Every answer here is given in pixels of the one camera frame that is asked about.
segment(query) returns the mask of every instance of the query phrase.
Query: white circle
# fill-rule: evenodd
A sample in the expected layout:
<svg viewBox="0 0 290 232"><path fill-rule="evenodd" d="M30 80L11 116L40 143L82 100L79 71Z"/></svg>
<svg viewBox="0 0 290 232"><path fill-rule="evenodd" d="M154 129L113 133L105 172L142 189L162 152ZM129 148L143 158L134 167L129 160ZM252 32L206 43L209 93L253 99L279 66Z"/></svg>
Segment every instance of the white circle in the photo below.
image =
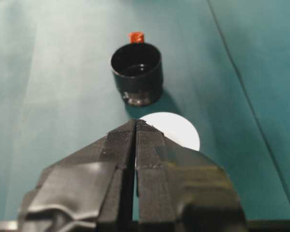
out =
<svg viewBox="0 0 290 232"><path fill-rule="evenodd" d="M200 150L199 134L192 123L184 117L168 112L158 112L145 115L141 119L179 145L196 151Z"/></svg>

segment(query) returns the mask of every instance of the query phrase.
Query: green mat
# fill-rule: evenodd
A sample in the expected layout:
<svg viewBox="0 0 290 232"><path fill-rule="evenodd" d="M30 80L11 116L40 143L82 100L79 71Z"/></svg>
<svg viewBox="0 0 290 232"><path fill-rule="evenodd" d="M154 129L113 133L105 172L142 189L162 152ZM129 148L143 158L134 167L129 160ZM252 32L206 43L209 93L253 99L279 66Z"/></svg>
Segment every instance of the green mat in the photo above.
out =
<svg viewBox="0 0 290 232"><path fill-rule="evenodd" d="M192 122L248 219L290 219L290 4L211 3L216 22L205 0L0 0L0 220L43 167L158 111ZM141 109L109 65L135 30L160 49L165 79Z"/></svg>

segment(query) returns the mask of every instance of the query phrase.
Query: red cap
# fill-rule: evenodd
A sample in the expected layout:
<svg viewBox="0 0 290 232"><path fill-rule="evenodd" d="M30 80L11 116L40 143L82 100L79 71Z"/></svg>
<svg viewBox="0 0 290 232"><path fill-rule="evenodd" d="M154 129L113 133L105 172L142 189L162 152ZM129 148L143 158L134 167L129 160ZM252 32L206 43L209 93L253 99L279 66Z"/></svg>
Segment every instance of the red cap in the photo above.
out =
<svg viewBox="0 0 290 232"><path fill-rule="evenodd" d="M129 33L130 43L144 43L144 33L135 31Z"/></svg>

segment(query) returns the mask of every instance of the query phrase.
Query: black cup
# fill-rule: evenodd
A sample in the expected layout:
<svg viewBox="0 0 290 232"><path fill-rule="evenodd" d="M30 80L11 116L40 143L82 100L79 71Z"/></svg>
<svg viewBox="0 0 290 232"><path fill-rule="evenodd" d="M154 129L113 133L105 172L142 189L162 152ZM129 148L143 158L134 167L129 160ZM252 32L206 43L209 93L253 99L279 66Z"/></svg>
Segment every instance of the black cup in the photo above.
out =
<svg viewBox="0 0 290 232"><path fill-rule="evenodd" d="M112 72L122 99L130 105L145 106L162 94L161 53L148 43L130 43L111 58Z"/></svg>

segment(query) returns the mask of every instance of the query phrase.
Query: white paper circle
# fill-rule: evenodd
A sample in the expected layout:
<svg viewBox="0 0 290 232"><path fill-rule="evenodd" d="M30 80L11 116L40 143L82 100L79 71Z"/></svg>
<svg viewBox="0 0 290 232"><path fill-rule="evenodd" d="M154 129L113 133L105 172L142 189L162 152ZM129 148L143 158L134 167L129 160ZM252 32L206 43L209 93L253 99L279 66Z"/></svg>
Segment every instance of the white paper circle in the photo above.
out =
<svg viewBox="0 0 290 232"><path fill-rule="evenodd" d="M145 115L141 119L179 145L196 151L200 150L199 134L192 123L184 117L168 112L158 112Z"/></svg>

